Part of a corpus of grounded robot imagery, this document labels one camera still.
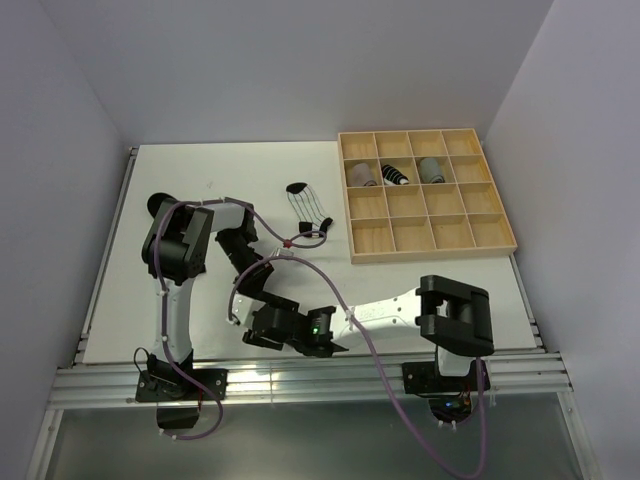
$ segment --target rolled sock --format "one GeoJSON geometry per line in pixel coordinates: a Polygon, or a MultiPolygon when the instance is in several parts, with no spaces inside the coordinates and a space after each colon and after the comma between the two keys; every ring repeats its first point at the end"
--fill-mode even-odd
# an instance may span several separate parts
{"type": "Polygon", "coordinates": [[[444,174],[437,159],[427,157],[420,160],[420,179],[422,183],[444,183],[444,174]]]}
{"type": "Polygon", "coordinates": [[[391,165],[382,166],[382,178],[387,185],[406,185],[409,183],[406,175],[391,165]]]}
{"type": "Polygon", "coordinates": [[[349,181],[352,187],[372,187],[377,185],[369,165],[359,163],[351,170],[349,181]]]}

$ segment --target white tabletop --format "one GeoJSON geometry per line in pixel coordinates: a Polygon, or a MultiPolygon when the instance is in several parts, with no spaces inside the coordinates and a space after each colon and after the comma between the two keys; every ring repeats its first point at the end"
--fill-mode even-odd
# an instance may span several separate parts
{"type": "MultiPolygon", "coordinates": [[[[335,142],[145,145],[140,147],[91,320],[85,363],[131,362],[136,347],[150,348],[156,322],[154,280],[141,259],[152,218],[150,195],[181,200],[235,197],[252,202],[283,236],[297,233],[298,219],[285,187],[307,182],[334,219],[321,248],[298,250],[333,279],[349,304],[380,300],[416,288],[421,276],[438,274],[485,288],[490,295],[497,350],[535,348],[535,340],[508,257],[353,266],[349,259],[344,200],[335,142]]],[[[256,222],[256,250],[279,246],[256,222]]],[[[301,311],[335,305],[329,289],[300,264],[275,263],[267,291],[300,302],[301,311]]],[[[243,330],[225,321],[236,272],[213,236],[207,273],[196,279],[191,302],[191,339],[197,359],[261,359],[299,356],[245,345],[243,330]]],[[[416,335],[377,343],[381,353],[433,352],[416,335]]],[[[364,344],[341,355],[368,353],[364,344]]]]}

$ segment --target metal frame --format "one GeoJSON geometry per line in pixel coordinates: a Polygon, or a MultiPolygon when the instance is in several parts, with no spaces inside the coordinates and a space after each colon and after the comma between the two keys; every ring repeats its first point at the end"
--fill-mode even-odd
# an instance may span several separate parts
{"type": "MultiPolygon", "coordinates": [[[[118,222],[131,180],[138,148],[130,150],[129,163],[120,190],[107,246],[91,296],[75,365],[59,370],[53,383],[40,434],[31,458],[28,480],[46,477],[62,416],[67,409],[155,408],[156,404],[134,401],[138,371],[133,365],[91,366],[82,363],[91,320],[111,253],[118,222]]],[[[584,425],[575,407],[569,376],[559,353],[547,353],[522,283],[516,259],[511,264],[530,320],[537,348],[500,352],[488,359],[492,390],[496,395],[557,393],[569,438],[583,478],[602,478],[584,425]]],[[[433,354],[385,355],[382,362],[396,395],[405,396],[401,364],[433,360],[433,354]]],[[[333,359],[281,359],[261,361],[198,362],[195,368],[221,367],[229,370],[225,404],[302,403],[328,401],[367,401],[386,399],[371,358],[337,357],[333,359]]],[[[170,402],[163,405],[192,405],[194,402],[170,402]]]]}
{"type": "Polygon", "coordinates": [[[567,425],[569,438],[573,444],[573,450],[576,452],[582,478],[585,480],[601,480],[602,472],[587,435],[587,430],[584,423],[582,423],[582,417],[578,413],[575,396],[572,392],[558,393],[558,401],[567,425]]]}
{"type": "Polygon", "coordinates": [[[36,440],[36,446],[33,449],[31,462],[27,470],[27,480],[44,480],[46,478],[63,413],[63,410],[47,410],[44,412],[40,434],[36,440]]]}

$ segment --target white wall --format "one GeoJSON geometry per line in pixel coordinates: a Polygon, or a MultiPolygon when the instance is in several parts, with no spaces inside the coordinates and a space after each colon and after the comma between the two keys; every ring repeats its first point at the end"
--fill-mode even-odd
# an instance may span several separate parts
{"type": "Polygon", "coordinates": [[[607,478],[638,478],[640,2],[556,0],[486,140],[544,339],[607,478]]]}
{"type": "Polygon", "coordinates": [[[0,6],[0,477],[22,478],[68,365],[126,152],[35,0],[0,6]]]}
{"type": "Polygon", "coordinates": [[[495,116],[552,0],[41,0],[130,143],[495,116]]]}

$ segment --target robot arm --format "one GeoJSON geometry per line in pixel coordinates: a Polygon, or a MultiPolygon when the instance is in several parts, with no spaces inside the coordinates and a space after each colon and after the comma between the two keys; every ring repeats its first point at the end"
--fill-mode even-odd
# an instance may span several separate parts
{"type": "MultiPolygon", "coordinates": [[[[277,309],[263,309],[262,302],[236,295],[235,324],[257,329],[279,345],[277,349],[289,344],[304,355],[331,356],[363,342],[338,306],[312,310],[306,316],[296,312],[291,325],[278,317],[277,309]]],[[[422,277],[417,290],[356,305],[351,312],[374,341],[420,335],[434,343],[442,376],[464,377],[474,358],[494,352],[488,293],[447,278],[422,277]]]]}
{"type": "MultiPolygon", "coordinates": [[[[154,222],[144,242],[142,258],[154,278],[157,277],[153,264],[156,232],[176,202],[169,195],[155,194],[147,204],[154,222]]],[[[249,246],[258,238],[253,215],[243,206],[221,203],[211,207],[183,207],[173,213],[160,241],[160,264],[169,285],[169,349],[176,363],[187,372],[193,364],[189,337],[191,290],[195,277],[205,271],[204,260],[212,232],[217,232],[216,241],[239,274],[262,259],[249,246]]],[[[305,315],[298,311],[298,303],[265,292],[265,283],[272,272],[273,266],[266,263],[238,286],[231,320],[247,328],[242,337],[244,343],[275,350],[289,345],[305,356],[331,357],[362,341],[360,332],[351,325],[345,312],[335,306],[311,310],[305,315]]],[[[351,311],[374,339],[419,334],[435,343],[441,375],[465,376],[472,358],[493,353],[488,294],[460,282],[438,276],[423,277],[416,291],[357,305],[351,311]]],[[[168,364],[160,318],[156,323],[156,339],[147,362],[149,374],[165,385],[176,387],[178,394],[181,386],[187,386],[168,364]]]]}

